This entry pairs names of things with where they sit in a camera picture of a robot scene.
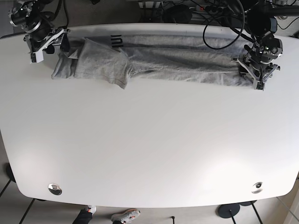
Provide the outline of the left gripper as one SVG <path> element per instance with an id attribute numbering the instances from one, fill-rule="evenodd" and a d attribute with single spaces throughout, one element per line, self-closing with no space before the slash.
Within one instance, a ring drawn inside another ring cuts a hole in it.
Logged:
<path id="1" fill-rule="evenodd" d="M 280 66 L 270 63 L 257 63 L 250 57 L 233 58 L 233 62 L 239 63 L 239 75 L 243 78 L 250 76 L 256 81 L 263 81 L 267 83 L 268 79 L 273 76 L 275 70 L 280 70 Z"/>

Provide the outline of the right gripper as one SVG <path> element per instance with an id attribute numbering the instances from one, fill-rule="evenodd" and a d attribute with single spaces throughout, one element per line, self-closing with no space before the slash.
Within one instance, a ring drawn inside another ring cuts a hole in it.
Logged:
<path id="1" fill-rule="evenodd" d="M 46 54 L 54 54 L 54 46 L 59 46 L 60 50 L 63 52 L 69 52 L 71 48 L 69 39 L 67 37 L 69 32 L 70 30 L 68 28 L 57 28 L 53 29 L 40 42 L 35 41 L 29 34 L 26 34 L 23 40 L 27 43 L 30 53 L 44 50 Z"/>

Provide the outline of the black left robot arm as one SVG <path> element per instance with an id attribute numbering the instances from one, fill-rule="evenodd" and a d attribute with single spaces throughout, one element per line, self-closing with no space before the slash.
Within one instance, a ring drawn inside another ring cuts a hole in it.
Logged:
<path id="1" fill-rule="evenodd" d="M 222 13 L 205 21 L 203 43 L 209 49 L 203 82 L 225 86 L 253 86 L 263 90 L 280 66 L 274 61 L 283 53 L 282 41 L 274 36 L 277 19 L 269 15 L 273 5 L 264 0 L 227 0 Z M 233 39 L 207 37 L 209 25 L 229 28 Z"/>

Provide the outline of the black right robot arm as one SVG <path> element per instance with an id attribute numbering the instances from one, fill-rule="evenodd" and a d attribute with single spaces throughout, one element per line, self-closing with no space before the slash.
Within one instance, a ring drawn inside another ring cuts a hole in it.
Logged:
<path id="1" fill-rule="evenodd" d="M 66 1 L 60 0 L 55 12 L 44 11 L 44 7 L 50 4 L 50 0 L 18 0 L 17 6 L 11 8 L 8 13 L 10 23 L 14 27 L 21 27 L 26 33 L 24 41 L 30 49 L 33 62 L 37 62 L 37 55 L 46 52 L 53 54 L 55 46 L 59 46 L 63 52 L 69 52 L 70 42 L 69 15 Z M 64 8 L 66 25 L 55 28 L 53 21 L 57 18 L 61 7 Z"/>

